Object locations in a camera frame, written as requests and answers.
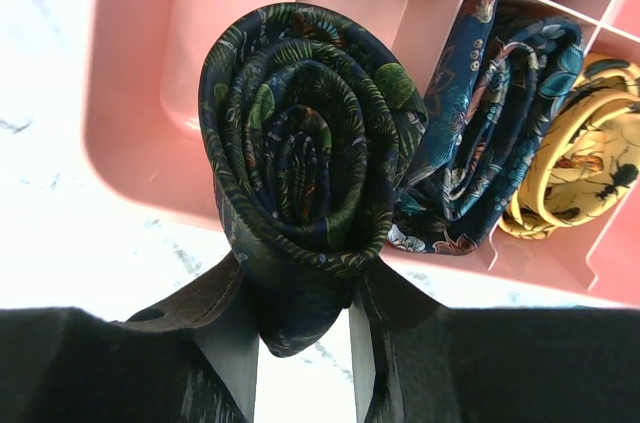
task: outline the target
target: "dark green patterned tie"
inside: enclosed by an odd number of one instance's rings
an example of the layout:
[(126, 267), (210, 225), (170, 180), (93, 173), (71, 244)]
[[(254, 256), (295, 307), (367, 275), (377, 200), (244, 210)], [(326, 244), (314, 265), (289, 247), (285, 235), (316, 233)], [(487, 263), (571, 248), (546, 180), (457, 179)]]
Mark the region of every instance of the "dark green patterned tie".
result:
[(351, 303), (391, 227), (427, 123), (391, 52), (332, 11), (282, 3), (236, 21), (206, 57), (199, 115), (218, 212), (278, 356)]

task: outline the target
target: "folded fabric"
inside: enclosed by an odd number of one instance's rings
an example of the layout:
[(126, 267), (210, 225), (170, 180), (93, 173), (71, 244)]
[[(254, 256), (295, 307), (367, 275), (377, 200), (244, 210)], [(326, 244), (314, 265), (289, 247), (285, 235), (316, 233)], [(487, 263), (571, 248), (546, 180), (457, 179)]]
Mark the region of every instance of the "folded fabric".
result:
[(499, 14), (491, 28), (495, 3), (464, 3), (427, 90), (429, 124), (388, 236), (399, 248), (453, 255), (476, 249), (582, 67), (578, 25)]
[(245, 15), (213, 45), (199, 116), (260, 334), (273, 354), (293, 355), (351, 304), (384, 244), (424, 103), (363, 27), (282, 3)]
[(611, 208), (638, 178), (640, 68), (591, 54), (500, 228), (542, 239)]

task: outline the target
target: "fabric fold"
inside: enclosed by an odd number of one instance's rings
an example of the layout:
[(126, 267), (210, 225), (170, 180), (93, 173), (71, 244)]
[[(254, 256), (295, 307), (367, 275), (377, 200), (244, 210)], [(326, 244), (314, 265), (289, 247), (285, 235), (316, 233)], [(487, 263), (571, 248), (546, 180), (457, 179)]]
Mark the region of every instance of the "fabric fold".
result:
[(429, 124), (389, 241), (463, 255), (497, 224), (583, 63), (580, 27), (466, 0), (425, 95)]
[(351, 304), (391, 227), (424, 102), (391, 52), (333, 11), (259, 8), (205, 59), (202, 138), (218, 212), (276, 356)]
[(640, 166), (640, 68), (593, 53), (500, 227), (543, 239), (588, 223), (629, 191)]

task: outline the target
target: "yellow rolled fabric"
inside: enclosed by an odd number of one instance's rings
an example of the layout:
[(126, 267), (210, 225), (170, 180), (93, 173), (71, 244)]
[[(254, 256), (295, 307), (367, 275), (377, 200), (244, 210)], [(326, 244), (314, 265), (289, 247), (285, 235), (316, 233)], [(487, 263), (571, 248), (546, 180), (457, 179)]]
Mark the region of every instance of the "yellow rolled fabric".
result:
[(620, 200), (640, 166), (640, 68), (593, 53), (499, 225), (542, 239)]

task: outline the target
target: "necktie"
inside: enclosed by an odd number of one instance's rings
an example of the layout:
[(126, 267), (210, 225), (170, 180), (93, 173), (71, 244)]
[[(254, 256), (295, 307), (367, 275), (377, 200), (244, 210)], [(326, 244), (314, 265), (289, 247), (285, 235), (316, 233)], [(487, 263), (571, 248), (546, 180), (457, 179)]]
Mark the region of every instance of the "necktie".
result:
[(277, 356), (317, 341), (376, 257), (424, 132), (391, 52), (310, 5), (259, 8), (213, 45), (199, 90), (220, 220)]
[(396, 247), (475, 250), (582, 67), (581, 31), (571, 20), (501, 13), (491, 26), (495, 6), (467, 0), (449, 35), (425, 95), (429, 124), (395, 205), (388, 239)]
[(611, 208), (638, 177), (640, 68), (591, 54), (500, 227), (542, 239)]

